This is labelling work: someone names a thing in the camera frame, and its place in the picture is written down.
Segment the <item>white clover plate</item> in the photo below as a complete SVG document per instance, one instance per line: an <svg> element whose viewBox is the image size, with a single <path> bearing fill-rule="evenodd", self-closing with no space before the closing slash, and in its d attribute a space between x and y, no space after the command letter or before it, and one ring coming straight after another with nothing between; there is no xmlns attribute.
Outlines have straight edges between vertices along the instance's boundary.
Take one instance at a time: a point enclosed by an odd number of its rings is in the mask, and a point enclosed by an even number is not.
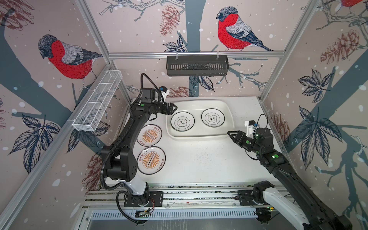
<svg viewBox="0 0 368 230"><path fill-rule="evenodd" d="M179 132L190 130L195 124L195 118L189 112L179 112L172 116L171 127Z"/></svg>
<svg viewBox="0 0 368 230"><path fill-rule="evenodd" d="M202 122L209 127L220 127L225 122L224 114L215 108L206 109L201 114Z"/></svg>

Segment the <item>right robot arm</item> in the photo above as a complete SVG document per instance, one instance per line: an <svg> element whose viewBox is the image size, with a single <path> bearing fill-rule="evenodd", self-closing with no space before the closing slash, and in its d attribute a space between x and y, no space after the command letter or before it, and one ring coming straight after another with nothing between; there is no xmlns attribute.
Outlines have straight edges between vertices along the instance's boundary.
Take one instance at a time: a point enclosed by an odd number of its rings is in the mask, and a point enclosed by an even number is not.
<svg viewBox="0 0 368 230"><path fill-rule="evenodd" d="M271 205L297 230L352 229L350 220L327 207L301 180L287 158L274 149L274 136L269 128L257 128L252 137L240 130L229 131L227 134L246 152L255 153L260 164L281 182L295 200L289 201L272 183L262 181L253 186L255 203Z"/></svg>

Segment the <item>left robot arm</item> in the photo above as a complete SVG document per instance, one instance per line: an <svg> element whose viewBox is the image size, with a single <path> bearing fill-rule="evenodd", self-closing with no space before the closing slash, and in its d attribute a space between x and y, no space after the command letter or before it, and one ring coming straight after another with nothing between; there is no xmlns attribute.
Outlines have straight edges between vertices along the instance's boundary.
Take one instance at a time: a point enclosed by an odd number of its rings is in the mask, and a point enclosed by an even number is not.
<svg viewBox="0 0 368 230"><path fill-rule="evenodd" d="M137 176L138 162L133 154L137 138L151 115L172 115L177 106L165 102L170 90L162 86L158 90L143 88L128 108L130 117L118 138L100 151L102 168L100 183L103 189L111 191L119 187L126 189L126 197L135 205L145 206L150 202L150 189Z"/></svg>

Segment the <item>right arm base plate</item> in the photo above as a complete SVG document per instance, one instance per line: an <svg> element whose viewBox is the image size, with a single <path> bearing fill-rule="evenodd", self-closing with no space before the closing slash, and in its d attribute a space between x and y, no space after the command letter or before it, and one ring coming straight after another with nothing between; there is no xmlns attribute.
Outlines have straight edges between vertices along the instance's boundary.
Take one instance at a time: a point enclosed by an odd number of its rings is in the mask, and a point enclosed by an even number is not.
<svg viewBox="0 0 368 230"><path fill-rule="evenodd" d="M235 199L240 202L241 206L258 206L254 201L252 190L238 190Z"/></svg>

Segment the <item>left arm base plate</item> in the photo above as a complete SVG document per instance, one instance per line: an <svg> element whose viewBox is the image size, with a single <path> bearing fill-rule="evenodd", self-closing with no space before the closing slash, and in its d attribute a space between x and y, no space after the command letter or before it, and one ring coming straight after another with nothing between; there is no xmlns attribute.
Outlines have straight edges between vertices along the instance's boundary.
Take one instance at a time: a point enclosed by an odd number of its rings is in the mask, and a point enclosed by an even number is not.
<svg viewBox="0 0 368 230"><path fill-rule="evenodd" d="M143 195L126 195L124 207L125 208L146 208L146 207L162 207L163 192L153 191L146 192Z"/></svg>

